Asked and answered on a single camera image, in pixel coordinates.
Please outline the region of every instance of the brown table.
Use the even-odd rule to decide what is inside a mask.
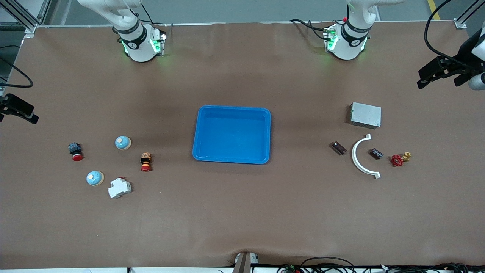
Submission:
[[[39,123],[0,124],[0,267],[225,266],[240,251],[261,263],[484,264],[485,95],[452,79],[417,89],[435,57],[423,28],[376,23],[366,50],[340,61],[301,26],[179,26],[148,63],[128,59],[110,28],[38,29],[16,62],[34,88],[7,92],[33,103]],[[431,26],[449,54],[466,38],[450,21]],[[381,106],[382,127],[346,123],[352,102]],[[270,161],[194,160],[205,104],[269,109]],[[381,179],[329,148],[367,133],[359,159]],[[119,135],[132,147],[116,149]],[[367,155],[374,147],[413,157],[394,168]],[[153,171],[140,171],[142,152]],[[86,184],[92,170],[100,186]],[[118,176],[133,193],[110,199]]]

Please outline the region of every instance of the silver rectangular box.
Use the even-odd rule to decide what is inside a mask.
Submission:
[[[376,129],[381,126],[381,108],[353,102],[350,105],[350,124]]]

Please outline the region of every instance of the blue plastic tray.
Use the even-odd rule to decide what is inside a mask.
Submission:
[[[271,113],[265,108],[205,105],[192,155],[197,160],[264,164],[270,159]]]

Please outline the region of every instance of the yellow floor stripe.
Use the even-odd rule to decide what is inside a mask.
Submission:
[[[428,0],[428,5],[429,5],[429,8],[431,9],[431,12],[435,11],[435,9],[436,9],[435,0]],[[434,20],[440,20],[439,14],[435,13],[435,16],[433,16],[433,19]]]

